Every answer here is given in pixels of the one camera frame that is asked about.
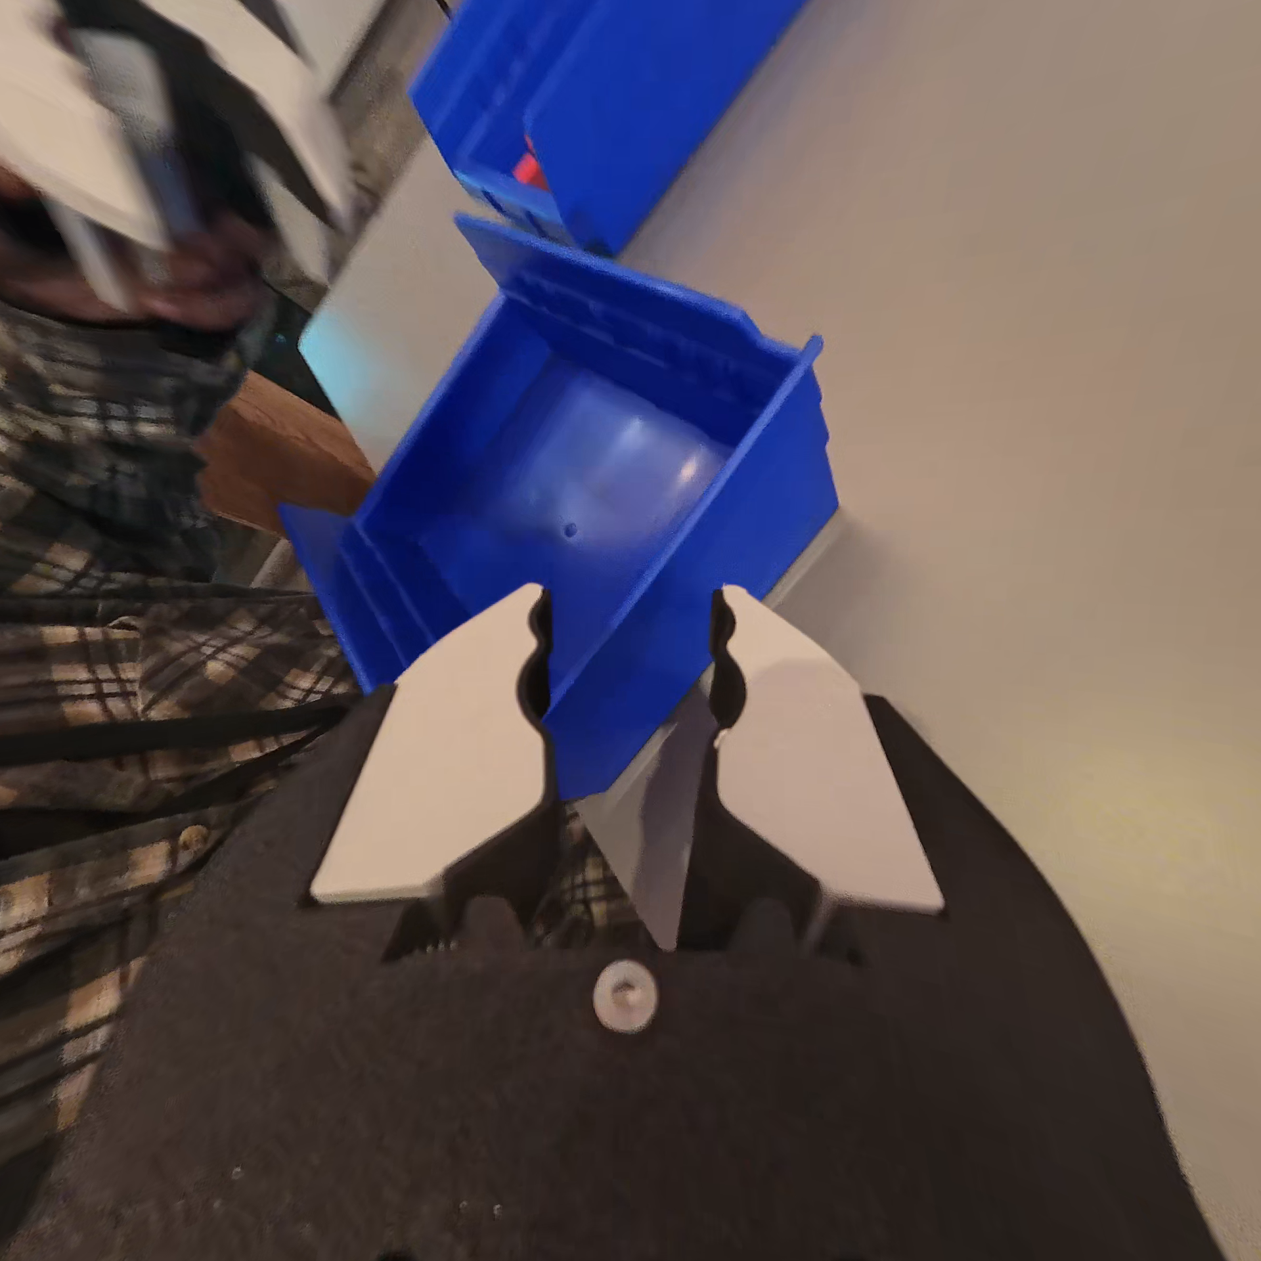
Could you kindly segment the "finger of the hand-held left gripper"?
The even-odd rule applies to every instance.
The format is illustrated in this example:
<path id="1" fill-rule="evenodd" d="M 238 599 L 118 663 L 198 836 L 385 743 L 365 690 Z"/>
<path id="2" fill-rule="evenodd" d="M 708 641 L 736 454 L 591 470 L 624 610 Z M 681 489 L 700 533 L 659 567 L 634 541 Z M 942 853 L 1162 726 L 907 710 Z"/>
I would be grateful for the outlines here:
<path id="1" fill-rule="evenodd" d="M 324 224 L 349 229 L 351 158 L 324 89 L 277 3 L 150 1 L 164 64 L 246 155 Z"/>
<path id="2" fill-rule="evenodd" d="M 165 223 L 123 127 L 58 20 L 55 3 L 2 3 L 3 166 L 102 228 L 164 248 Z"/>

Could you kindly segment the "blue plastic bin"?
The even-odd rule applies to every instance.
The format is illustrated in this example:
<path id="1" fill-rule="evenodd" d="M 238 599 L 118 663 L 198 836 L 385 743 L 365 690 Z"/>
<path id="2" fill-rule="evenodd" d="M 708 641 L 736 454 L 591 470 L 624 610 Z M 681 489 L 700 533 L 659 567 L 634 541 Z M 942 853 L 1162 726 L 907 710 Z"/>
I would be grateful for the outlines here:
<path id="1" fill-rule="evenodd" d="M 607 791 L 838 511 L 816 360 L 739 306 L 467 213 L 497 284 L 356 512 L 280 519 L 363 691 L 551 594 L 558 794 Z"/>
<path id="2" fill-rule="evenodd" d="M 452 174 L 518 229 L 618 256 L 802 1 L 467 1 L 411 85 Z M 527 136 L 551 191 L 521 185 Z"/>

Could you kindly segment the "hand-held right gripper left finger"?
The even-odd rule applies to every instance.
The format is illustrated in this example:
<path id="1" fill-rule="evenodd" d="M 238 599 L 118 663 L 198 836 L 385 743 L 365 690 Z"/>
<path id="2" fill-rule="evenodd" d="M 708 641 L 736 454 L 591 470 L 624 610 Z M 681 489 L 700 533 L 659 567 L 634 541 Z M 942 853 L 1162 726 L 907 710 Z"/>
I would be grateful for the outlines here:
<path id="1" fill-rule="evenodd" d="M 551 597 L 513 592 L 439 638 L 398 677 L 308 894 L 434 894 L 461 860 L 554 798 Z"/>

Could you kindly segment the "person's left hand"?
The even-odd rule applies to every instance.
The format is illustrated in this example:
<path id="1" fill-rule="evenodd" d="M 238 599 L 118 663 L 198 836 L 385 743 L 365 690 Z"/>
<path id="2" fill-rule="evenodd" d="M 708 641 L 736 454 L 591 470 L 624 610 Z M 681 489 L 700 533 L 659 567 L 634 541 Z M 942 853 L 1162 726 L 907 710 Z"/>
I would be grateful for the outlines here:
<path id="1" fill-rule="evenodd" d="M 2 166 L 3 305 L 62 324 L 170 324 L 195 331 L 231 331 L 266 297 L 264 264 L 275 254 L 272 224 L 220 209 L 156 262 L 128 239 L 44 196 Z"/>

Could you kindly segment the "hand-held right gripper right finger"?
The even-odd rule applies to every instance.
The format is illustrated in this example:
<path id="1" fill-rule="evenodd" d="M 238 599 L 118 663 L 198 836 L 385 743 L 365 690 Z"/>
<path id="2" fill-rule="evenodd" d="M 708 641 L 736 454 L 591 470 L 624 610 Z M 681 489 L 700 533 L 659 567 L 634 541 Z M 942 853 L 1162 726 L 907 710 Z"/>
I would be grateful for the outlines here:
<path id="1" fill-rule="evenodd" d="M 859 682 L 738 585 L 711 618 L 716 734 L 698 789 L 698 913 L 760 897 L 945 908 Z"/>

